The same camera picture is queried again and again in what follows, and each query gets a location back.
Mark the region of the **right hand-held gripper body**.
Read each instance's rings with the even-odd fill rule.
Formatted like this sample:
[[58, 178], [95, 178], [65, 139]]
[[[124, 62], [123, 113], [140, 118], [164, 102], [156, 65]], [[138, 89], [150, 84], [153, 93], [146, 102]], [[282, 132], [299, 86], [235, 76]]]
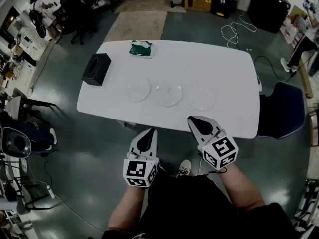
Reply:
[[221, 130], [199, 150], [208, 164], [221, 170], [236, 160], [239, 148], [234, 139]]

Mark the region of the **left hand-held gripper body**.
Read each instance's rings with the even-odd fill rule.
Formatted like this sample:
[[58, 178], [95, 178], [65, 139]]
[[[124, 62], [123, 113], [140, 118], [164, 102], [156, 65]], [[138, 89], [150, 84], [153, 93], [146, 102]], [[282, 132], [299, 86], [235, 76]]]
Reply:
[[159, 159], [137, 155], [133, 152], [127, 153], [123, 161], [123, 178], [129, 186], [148, 188], [160, 166]]

